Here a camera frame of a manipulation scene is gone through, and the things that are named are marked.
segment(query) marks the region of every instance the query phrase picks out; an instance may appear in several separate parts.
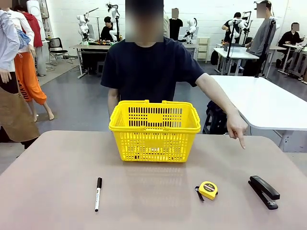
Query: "orange pants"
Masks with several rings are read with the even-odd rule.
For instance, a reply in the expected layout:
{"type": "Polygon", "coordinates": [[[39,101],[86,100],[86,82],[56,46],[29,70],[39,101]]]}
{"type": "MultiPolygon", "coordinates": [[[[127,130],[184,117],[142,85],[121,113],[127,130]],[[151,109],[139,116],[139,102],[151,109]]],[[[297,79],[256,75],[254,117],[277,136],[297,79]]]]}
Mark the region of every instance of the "orange pants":
{"type": "Polygon", "coordinates": [[[20,92],[24,96],[26,102],[30,102],[34,99],[37,103],[44,104],[47,96],[38,83],[32,54],[30,52],[25,52],[20,53],[20,55],[17,54],[14,59],[20,92]]]}

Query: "hand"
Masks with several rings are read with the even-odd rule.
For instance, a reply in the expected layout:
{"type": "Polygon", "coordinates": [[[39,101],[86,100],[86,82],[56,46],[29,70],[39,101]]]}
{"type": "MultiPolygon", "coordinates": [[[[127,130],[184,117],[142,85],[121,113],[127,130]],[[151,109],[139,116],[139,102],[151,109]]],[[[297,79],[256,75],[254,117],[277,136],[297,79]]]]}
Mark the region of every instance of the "hand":
{"type": "Polygon", "coordinates": [[[29,50],[30,50],[30,52],[31,52],[31,54],[32,54],[32,56],[33,56],[33,58],[35,58],[35,56],[36,56],[36,52],[35,52],[34,47],[33,47],[33,46],[31,46],[31,45],[28,45],[28,47],[29,47],[29,50]]]}
{"type": "Polygon", "coordinates": [[[12,80],[10,72],[6,69],[0,68],[0,75],[3,83],[8,83],[9,80],[12,80]]]}
{"type": "Polygon", "coordinates": [[[227,130],[228,130],[229,136],[233,139],[238,138],[243,149],[245,149],[245,143],[244,143],[243,136],[247,128],[248,128],[248,125],[241,118],[239,112],[227,114],[227,130]]]}

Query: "black marker cap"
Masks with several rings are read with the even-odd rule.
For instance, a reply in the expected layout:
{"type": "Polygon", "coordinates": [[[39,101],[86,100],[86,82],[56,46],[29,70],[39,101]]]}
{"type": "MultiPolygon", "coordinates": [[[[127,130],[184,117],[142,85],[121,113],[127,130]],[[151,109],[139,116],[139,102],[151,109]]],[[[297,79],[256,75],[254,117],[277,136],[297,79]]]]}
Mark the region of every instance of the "black marker cap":
{"type": "Polygon", "coordinates": [[[102,185],[102,178],[101,178],[101,177],[98,177],[98,180],[97,180],[97,188],[101,188],[101,185],[102,185]]]}

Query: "brown apron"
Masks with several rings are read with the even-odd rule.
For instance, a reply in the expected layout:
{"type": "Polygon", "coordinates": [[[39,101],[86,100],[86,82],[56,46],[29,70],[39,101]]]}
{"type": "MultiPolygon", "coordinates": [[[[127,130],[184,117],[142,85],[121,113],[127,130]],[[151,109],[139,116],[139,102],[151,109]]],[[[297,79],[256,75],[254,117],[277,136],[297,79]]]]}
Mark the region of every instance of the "brown apron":
{"type": "Polygon", "coordinates": [[[0,126],[15,142],[28,141],[40,136],[20,91],[9,93],[1,87],[0,126]]]}

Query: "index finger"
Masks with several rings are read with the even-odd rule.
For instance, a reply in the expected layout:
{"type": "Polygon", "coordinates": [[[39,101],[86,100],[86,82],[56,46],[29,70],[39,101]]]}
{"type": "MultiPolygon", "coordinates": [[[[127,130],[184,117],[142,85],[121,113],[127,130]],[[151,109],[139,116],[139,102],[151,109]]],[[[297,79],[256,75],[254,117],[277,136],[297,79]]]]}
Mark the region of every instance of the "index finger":
{"type": "Polygon", "coordinates": [[[236,132],[236,134],[237,134],[237,137],[239,138],[242,148],[245,149],[245,142],[244,142],[244,136],[243,136],[242,130],[240,130],[239,132],[236,132]]]}

